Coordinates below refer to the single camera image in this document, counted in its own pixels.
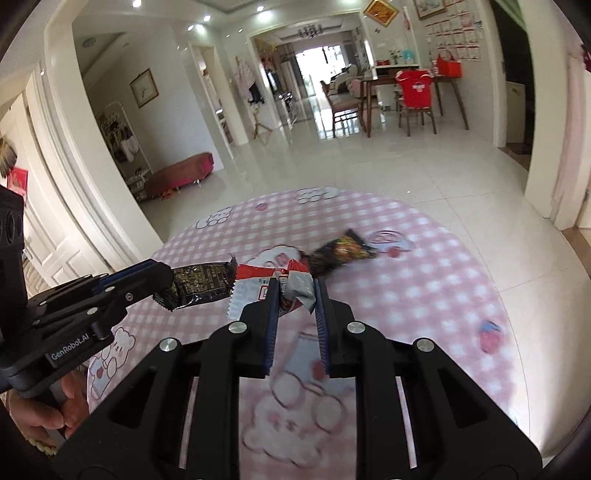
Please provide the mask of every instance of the pink checkered tablecloth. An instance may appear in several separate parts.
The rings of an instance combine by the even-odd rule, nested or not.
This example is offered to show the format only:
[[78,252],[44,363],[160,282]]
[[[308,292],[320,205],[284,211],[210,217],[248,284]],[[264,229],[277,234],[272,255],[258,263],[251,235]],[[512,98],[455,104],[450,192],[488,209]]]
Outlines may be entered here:
[[[331,297],[388,338],[432,338],[507,409],[515,352],[498,293],[449,230],[401,202],[332,187],[274,193],[200,220],[154,259],[174,268],[234,254],[239,263],[283,266],[347,228],[380,253],[333,272],[327,278]],[[228,303],[174,313],[151,299],[132,306],[115,329],[115,343],[91,359],[91,410],[162,338],[194,342],[229,323]],[[241,379],[240,395],[244,479],[355,477],[354,382],[326,378],[315,320],[304,308],[280,319],[270,377]]]

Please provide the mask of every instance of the dark doorway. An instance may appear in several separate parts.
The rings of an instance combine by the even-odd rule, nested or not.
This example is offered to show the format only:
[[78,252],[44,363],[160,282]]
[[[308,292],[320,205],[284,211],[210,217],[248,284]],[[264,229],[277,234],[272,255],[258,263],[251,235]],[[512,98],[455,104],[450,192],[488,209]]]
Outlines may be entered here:
[[[526,170],[530,169],[531,151],[534,145],[535,84],[528,34],[495,1],[491,2],[501,38],[508,84],[508,138],[502,149]],[[521,135],[522,107],[519,97],[525,93],[525,128]]]

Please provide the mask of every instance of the silver bolt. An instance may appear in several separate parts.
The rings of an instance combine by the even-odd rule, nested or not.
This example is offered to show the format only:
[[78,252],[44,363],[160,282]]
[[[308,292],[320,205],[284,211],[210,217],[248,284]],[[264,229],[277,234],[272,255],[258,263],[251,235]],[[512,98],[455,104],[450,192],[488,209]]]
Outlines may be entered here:
[[363,333],[365,331],[365,325],[361,322],[351,322],[347,325],[347,330],[351,333]]
[[429,353],[433,351],[433,349],[435,348],[435,344],[428,338],[421,338],[417,342],[417,348],[422,352]]
[[228,327],[232,333],[244,333],[246,332],[247,325],[244,322],[232,322]]
[[178,347],[178,342],[174,338],[165,338],[160,342],[159,347],[163,352],[172,352]]

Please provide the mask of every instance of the door panel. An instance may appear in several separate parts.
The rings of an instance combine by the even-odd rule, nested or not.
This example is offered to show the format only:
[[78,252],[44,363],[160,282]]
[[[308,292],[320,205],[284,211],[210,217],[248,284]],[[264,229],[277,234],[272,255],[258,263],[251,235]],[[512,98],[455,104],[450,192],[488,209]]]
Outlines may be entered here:
[[22,95],[0,121],[0,135],[17,152],[17,167],[29,172],[25,248],[43,279],[54,286],[109,271],[65,207],[46,169]]

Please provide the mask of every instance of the green curtain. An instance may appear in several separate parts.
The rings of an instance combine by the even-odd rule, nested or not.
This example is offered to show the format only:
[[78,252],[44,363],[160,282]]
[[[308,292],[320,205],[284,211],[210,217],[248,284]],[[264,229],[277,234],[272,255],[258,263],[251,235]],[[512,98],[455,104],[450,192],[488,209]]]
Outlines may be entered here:
[[523,21],[523,14],[519,6],[519,0],[495,0],[507,14],[525,30],[525,22]]

